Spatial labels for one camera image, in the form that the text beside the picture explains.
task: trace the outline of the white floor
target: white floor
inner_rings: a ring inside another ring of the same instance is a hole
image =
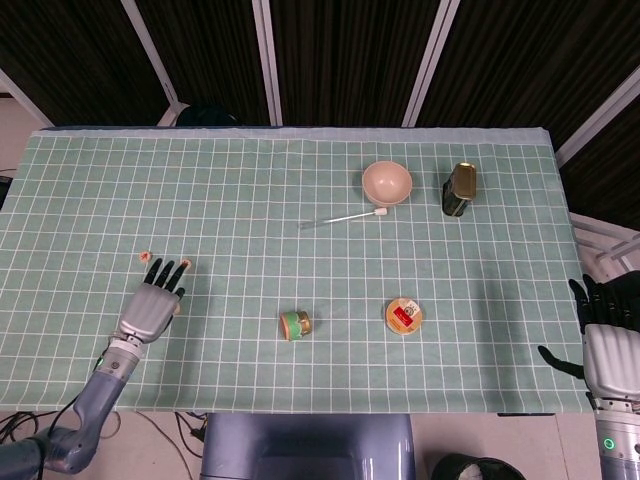
[[[31,131],[41,125],[15,100],[0,99],[0,169],[16,168]],[[12,172],[0,173],[12,176]],[[596,278],[598,272],[585,262]],[[148,414],[179,446],[197,478],[200,460],[182,446],[171,413]],[[188,479],[178,452],[144,418],[134,412],[121,414],[122,423],[112,438],[102,440],[91,465],[78,480]],[[197,422],[190,419],[194,426]],[[73,423],[71,419],[61,423]],[[448,452],[492,456],[505,460],[528,480],[599,480],[598,452],[592,414],[559,414],[546,417],[508,417],[493,414],[419,414],[412,416],[414,447],[419,479],[428,478],[439,458]],[[112,414],[103,435],[116,431]],[[192,448],[202,444],[187,438]],[[68,478],[46,472],[45,479]]]

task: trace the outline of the curtain fold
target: curtain fold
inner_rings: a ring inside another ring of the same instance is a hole
[[[156,125],[169,102],[119,0],[7,0],[0,68],[54,125]]]
[[[271,0],[285,125],[399,127],[437,0]]]
[[[462,0],[421,127],[538,127],[559,148],[640,64],[640,2]]]
[[[269,125],[251,0],[137,0],[178,99]]]
[[[640,98],[560,169],[569,210],[640,230]]]

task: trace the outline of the beige bowl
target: beige bowl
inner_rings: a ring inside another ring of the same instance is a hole
[[[369,165],[362,174],[362,187],[369,201],[378,207],[391,207],[411,193],[411,174],[402,165],[388,160]]]

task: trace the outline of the jar lid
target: jar lid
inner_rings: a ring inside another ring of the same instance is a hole
[[[399,335],[415,332],[422,324],[422,310],[410,298],[396,298],[387,307],[387,326]]]

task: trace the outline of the small orange object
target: small orange object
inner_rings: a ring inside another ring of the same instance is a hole
[[[146,250],[144,252],[140,252],[140,254],[138,255],[138,259],[142,263],[149,263],[151,261],[152,257],[153,257],[153,254],[151,252],[146,251]]]
[[[387,326],[399,335],[408,335],[420,328],[422,310],[410,298],[396,298],[387,307]]]

